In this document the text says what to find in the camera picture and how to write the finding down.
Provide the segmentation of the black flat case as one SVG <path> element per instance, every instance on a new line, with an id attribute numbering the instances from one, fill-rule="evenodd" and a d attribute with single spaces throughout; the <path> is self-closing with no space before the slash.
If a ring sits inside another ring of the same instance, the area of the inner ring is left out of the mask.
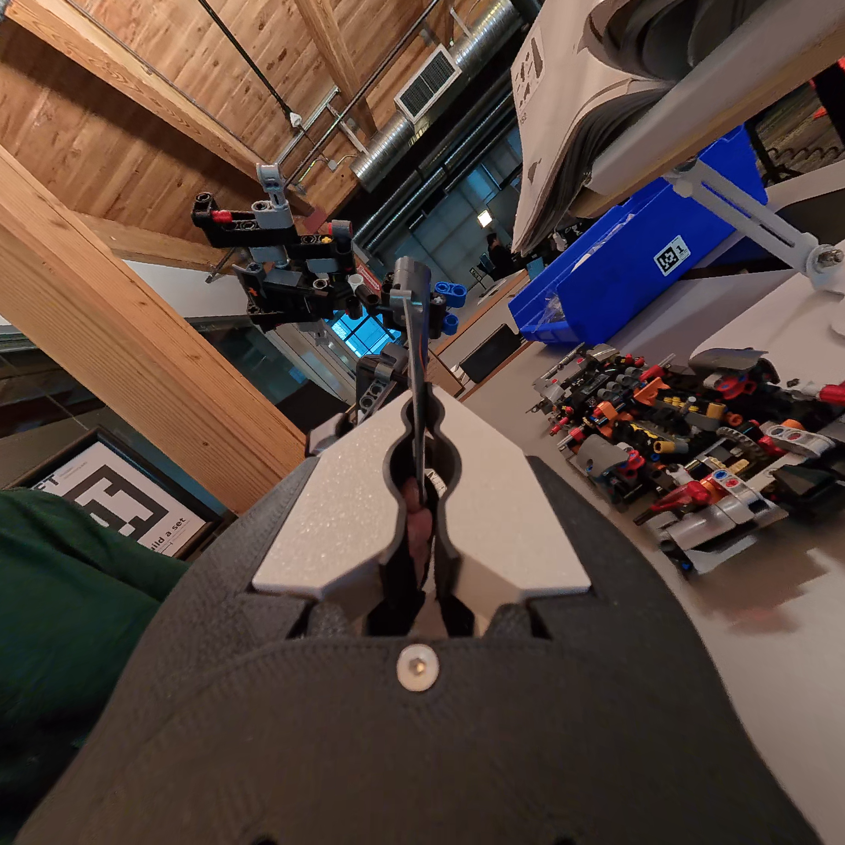
<path id="1" fill-rule="evenodd" d="M 491 336 L 464 358 L 459 367 L 474 384 L 480 384 L 523 345 L 523 335 L 507 324 L 501 325 Z"/>

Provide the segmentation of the blue parts bin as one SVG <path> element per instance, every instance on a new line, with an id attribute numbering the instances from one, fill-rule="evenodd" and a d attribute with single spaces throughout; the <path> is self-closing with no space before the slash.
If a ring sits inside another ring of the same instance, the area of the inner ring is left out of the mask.
<path id="1" fill-rule="evenodd" d="M 546 345 L 606 342 L 734 233 L 734 227 L 695 199 L 678 195 L 660 177 L 597 219 L 575 240 L 576 249 L 628 217 L 602 249 L 558 282 L 565 321 L 540 323 L 552 274 L 572 252 L 511 300 L 511 316 L 525 339 Z"/>

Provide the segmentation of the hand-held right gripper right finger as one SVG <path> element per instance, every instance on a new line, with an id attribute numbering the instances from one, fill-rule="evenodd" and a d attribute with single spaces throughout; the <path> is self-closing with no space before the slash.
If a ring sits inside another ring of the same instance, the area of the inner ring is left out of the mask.
<path id="1" fill-rule="evenodd" d="M 442 483 L 434 576 L 449 636 L 480 636 L 505 605 L 587 593 L 591 579 L 523 450 L 429 386 L 429 464 Z"/>

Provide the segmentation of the white air vent grille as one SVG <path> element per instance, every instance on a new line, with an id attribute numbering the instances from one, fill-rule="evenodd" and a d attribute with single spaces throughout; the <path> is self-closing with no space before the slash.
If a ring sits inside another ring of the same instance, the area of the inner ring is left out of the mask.
<path id="1" fill-rule="evenodd" d="M 395 96 L 397 109 L 416 125 L 460 76 L 455 58 L 439 45 Z"/>

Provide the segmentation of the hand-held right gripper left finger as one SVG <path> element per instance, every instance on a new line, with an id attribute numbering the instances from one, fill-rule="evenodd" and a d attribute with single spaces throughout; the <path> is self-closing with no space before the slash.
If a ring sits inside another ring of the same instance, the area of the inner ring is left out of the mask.
<path id="1" fill-rule="evenodd" d="M 371 636 L 410 633 L 425 602 L 401 491 L 417 479 L 412 422 L 407 391 L 316 459 L 253 576 L 257 592 L 331 603 Z"/>

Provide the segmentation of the person's left hand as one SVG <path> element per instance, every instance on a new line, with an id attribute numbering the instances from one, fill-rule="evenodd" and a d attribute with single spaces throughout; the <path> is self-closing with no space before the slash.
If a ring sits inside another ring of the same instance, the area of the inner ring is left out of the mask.
<path id="1" fill-rule="evenodd" d="M 421 501 L 420 490 L 415 477 L 408 478 L 401 487 L 407 508 L 407 545 L 417 577 L 417 586 L 422 586 L 428 572 L 431 558 L 433 513 Z"/>

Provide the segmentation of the framed black white marker poster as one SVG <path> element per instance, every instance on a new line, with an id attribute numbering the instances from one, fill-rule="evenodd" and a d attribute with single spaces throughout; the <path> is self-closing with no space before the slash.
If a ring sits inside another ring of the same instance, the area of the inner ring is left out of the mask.
<path id="1" fill-rule="evenodd" d="M 116 435 L 97 427 L 6 485 L 76 503 L 148 549 L 188 560 L 224 518 Z"/>

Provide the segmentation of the silver spiral air duct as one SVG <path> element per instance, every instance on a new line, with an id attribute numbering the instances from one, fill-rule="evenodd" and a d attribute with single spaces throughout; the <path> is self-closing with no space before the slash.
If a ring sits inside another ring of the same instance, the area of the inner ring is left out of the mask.
<path id="1" fill-rule="evenodd" d="M 447 48 L 459 65 L 461 76 L 416 125 L 396 107 L 393 117 L 351 164 L 351 170 L 363 188 L 371 192 L 382 182 L 496 56 L 522 22 L 522 16 L 512 2 L 492 2 L 464 36 Z"/>

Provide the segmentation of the lego instruction book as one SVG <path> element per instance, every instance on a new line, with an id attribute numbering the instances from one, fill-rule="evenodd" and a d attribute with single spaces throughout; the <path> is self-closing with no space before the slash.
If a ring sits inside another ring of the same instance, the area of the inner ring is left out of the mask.
<path id="1" fill-rule="evenodd" d="M 545 2 L 511 69 L 513 248 L 595 217 L 843 56 L 843 2 Z"/>

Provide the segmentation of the white book stand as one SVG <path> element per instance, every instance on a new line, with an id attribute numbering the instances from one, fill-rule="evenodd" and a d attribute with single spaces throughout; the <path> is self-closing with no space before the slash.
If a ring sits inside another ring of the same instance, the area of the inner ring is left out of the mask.
<path id="1" fill-rule="evenodd" d="M 713 341 L 741 330 L 788 378 L 843 382 L 843 241 L 823 245 L 696 156 L 843 56 L 843 2 L 770 2 L 728 36 L 591 167 L 570 211 L 596 217 L 664 176 L 793 271 Z"/>

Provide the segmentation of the wooden pillar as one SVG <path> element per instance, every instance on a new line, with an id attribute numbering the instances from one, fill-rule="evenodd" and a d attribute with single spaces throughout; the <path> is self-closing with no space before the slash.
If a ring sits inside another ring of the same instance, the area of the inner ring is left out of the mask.
<path id="1" fill-rule="evenodd" d="M 304 436 L 8 151 L 2 316 L 229 511 L 304 459 Z"/>

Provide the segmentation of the black grey lego frame assembly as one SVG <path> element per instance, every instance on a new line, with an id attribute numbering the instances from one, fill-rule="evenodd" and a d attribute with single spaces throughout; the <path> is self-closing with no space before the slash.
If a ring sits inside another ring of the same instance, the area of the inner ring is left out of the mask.
<path id="1" fill-rule="evenodd" d="M 319 334 L 330 321 L 346 316 L 362 326 L 375 322 L 387 341 L 359 356 L 355 399 L 340 432 L 363 423 L 403 390 L 411 392 L 411 458 L 420 498 L 425 492 L 425 437 L 428 406 L 428 344 L 456 333 L 453 310 L 465 305 L 467 290 L 431 281 L 427 265 L 410 257 L 377 287 L 357 271 L 353 228 L 333 220 L 326 235 L 301 235 L 294 225 L 286 182 L 277 165 L 258 164 L 258 181 L 268 198 L 251 210 L 227 210 L 211 193 L 195 198 L 191 218 L 215 248 L 241 250 L 249 261 L 234 266 L 248 299 L 248 312 L 262 331 L 294 323 Z"/>

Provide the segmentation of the large lego car chassis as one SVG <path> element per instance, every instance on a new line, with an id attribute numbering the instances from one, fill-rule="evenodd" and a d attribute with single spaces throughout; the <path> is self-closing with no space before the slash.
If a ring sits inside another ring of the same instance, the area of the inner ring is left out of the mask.
<path id="1" fill-rule="evenodd" d="M 843 511 L 843 383 L 780 379 L 767 353 L 711 348 L 684 367 L 576 346 L 533 387 L 558 451 L 686 577 L 787 518 Z"/>

